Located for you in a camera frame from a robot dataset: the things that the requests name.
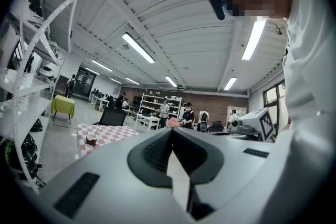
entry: white ceiling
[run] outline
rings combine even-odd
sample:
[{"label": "white ceiling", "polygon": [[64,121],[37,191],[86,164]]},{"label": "white ceiling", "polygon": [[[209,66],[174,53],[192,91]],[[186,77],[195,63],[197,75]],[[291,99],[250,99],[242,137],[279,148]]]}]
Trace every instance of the white ceiling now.
[{"label": "white ceiling", "polygon": [[[230,77],[237,77],[232,92],[238,93],[281,63],[287,36],[275,34],[275,23],[285,26],[268,22],[252,58],[242,61],[253,21],[220,21],[207,0],[79,0],[72,42],[84,65],[95,59],[114,72],[92,69],[125,84],[131,84],[127,76],[154,87],[169,75],[185,89],[221,92]],[[123,47],[126,31],[156,63]]]}]

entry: brick wall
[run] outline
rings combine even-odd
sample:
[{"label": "brick wall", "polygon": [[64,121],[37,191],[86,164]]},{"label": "brick wall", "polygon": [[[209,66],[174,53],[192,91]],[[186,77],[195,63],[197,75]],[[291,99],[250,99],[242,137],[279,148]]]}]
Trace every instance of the brick wall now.
[{"label": "brick wall", "polygon": [[[148,94],[149,91],[150,90],[146,92],[144,89],[122,87],[120,90],[120,94],[125,92],[126,98],[128,98],[129,102],[132,102],[134,96],[137,95],[142,96],[143,93]],[[184,92],[167,92],[167,91],[160,91],[160,93],[161,97],[165,96],[170,97],[172,95],[175,95],[177,97],[182,97],[182,99],[184,99],[186,103],[191,102],[193,104],[193,111],[195,112],[196,116],[198,116],[198,113],[201,110],[206,109],[209,112],[210,122],[222,121],[223,125],[226,124],[227,107],[229,105],[248,108],[247,98],[233,98],[224,96],[222,97],[214,95],[200,95]]]}]

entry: red and white checkered pattern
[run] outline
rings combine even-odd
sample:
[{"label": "red and white checkered pattern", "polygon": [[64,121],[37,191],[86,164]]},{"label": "red and white checkered pattern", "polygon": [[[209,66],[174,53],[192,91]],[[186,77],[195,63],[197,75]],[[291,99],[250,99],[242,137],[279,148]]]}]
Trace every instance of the red and white checkered pattern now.
[{"label": "red and white checkered pattern", "polygon": [[[88,134],[95,134],[97,142],[95,146],[86,143],[86,136]],[[77,125],[77,145],[79,157],[83,157],[92,152],[96,148],[103,145],[122,141],[127,138],[138,135],[136,131],[128,126],[101,126],[101,125]]]}]

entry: fluorescent light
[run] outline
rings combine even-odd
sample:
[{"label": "fluorescent light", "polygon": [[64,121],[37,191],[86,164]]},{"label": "fluorescent light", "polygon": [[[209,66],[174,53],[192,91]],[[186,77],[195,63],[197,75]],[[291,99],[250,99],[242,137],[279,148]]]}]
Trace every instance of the fluorescent light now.
[{"label": "fluorescent light", "polygon": [[97,73],[97,72],[95,72],[95,71],[91,70],[90,68],[87,68],[87,67],[85,67],[85,69],[87,69],[87,70],[91,71],[92,73],[95,73],[95,74],[97,74],[97,75],[100,75],[99,73]]},{"label": "fluorescent light", "polygon": [[140,44],[126,32],[121,36],[129,45],[131,45],[138,53],[142,55],[149,63],[155,63],[155,60],[140,46]]},{"label": "fluorescent light", "polygon": [[252,33],[250,39],[247,43],[246,49],[244,51],[242,60],[249,60],[256,49],[261,34],[263,33],[263,29],[265,27],[266,19],[263,21],[254,22]]},{"label": "fluorescent light", "polygon": [[115,81],[115,82],[117,82],[117,83],[120,83],[120,84],[122,84],[122,83],[121,83],[121,82],[119,82],[118,80],[111,79],[111,78],[110,78],[110,80],[113,80],[113,81]]},{"label": "fluorescent light", "polygon": [[169,76],[164,76],[166,78],[167,81],[170,82],[170,84],[173,86],[173,87],[176,87],[177,88],[177,85],[176,83],[169,77]]},{"label": "fluorescent light", "polygon": [[98,63],[98,62],[96,62],[95,60],[92,60],[92,62],[94,62],[95,64],[97,64],[97,65],[101,66],[102,68],[105,68],[105,69],[109,70],[110,72],[113,72],[113,70],[112,70],[112,69],[109,69],[108,67],[106,67],[106,66],[103,66],[101,63]]},{"label": "fluorescent light", "polygon": [[228,84],[225,86],[224,90],[227,91],[228,89],[231,88],[231,86],[233,85],[233,83],[235,83],[237,80],[237,78],[230,78]]},{"label": "fluorescent light", "polygon": [[132,82],[135,83],[136,85],[140,85],[139,83],[135,82],[134,80],[131,80],[131,79],[129,79],[129,78],[126,78],[126,79],[128,79],[129,81],[132,81]]}]

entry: gray floor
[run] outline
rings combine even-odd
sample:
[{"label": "gray floor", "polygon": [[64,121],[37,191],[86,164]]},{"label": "gray floor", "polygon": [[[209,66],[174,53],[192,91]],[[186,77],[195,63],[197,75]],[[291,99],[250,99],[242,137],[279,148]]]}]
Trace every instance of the gray floor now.
[{"label": "gray floor", "polygon": [[[77,125],[98,122],[102,115],[102,112],[95,110],[90,102],[75,98],[74,100],[75,116],[71,120],[71,124],[69,123],[68,115],[58,113],[55,121],[53,122],[51,118],[47,126],[41,148],[40,162],[43,168],[38,173],[40,178],[46,183],[78,160]],[[134,125],[135,120],[127,116],[124,126],[134,129]],[[147,129],[146,126],[138,124],[136,131],[141,134],[146,132]],[[181,207],[185,209],[190,179],[174,153],[169,159],[167,175],[173,178],[173,196]]]},{"label": "gray floor", "polygon": [[[39,176],[44,182],[50,181],[64,168],[78,159],[77,125],[98,122],[102,112],[93,108],[90,102],[75,99],[75,116],[69,123],[68,115],[57,113],[55,121],[52,118],[46,130],[41,148],[41,163],[43,169]],[[124,125],[134,129],[135,121],[126,117]],[[137,132],[142,133],[145,128],[138,125]]]}]

